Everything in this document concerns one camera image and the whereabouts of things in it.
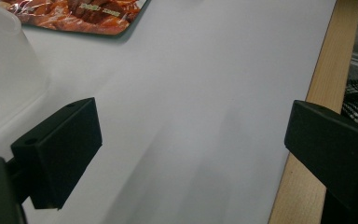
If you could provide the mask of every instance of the white table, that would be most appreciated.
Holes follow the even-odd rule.
[[[48,91],[0,135],[96,98],[103,147],[63,209],[29,223],[267,223],[334,0],[151,0],[121,37],[25,27]]]

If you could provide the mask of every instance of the wooden edge trim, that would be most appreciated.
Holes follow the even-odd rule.
[[[358,0],[337,0],[310,83],[307,102],[340,112],[358,24]],[[269,224],[320,223],[324,185],[289,154]]]

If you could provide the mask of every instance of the white plastic container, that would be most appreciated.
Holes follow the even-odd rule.
[[[19,19],[0,8],[0,128],[46,90],[47,77]]]

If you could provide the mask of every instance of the black object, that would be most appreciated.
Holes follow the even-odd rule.
[[[19,208],[28,196],[36,209],[62,208],[101,145],[94,98],[63,107],[19,138],[14,158],[0,158],[0,224],[25,223]],[[13,216],[1,220],[7,211]]]
[[[295,101],[284,143],[327,187],[326,202],[342,205],[347,214],[340,215],[358,223],[358,124],[323,106]]]

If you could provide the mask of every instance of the red food package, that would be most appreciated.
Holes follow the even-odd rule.
[[[0,0],[22,23],[52,30],[118,35],[147,0]]]

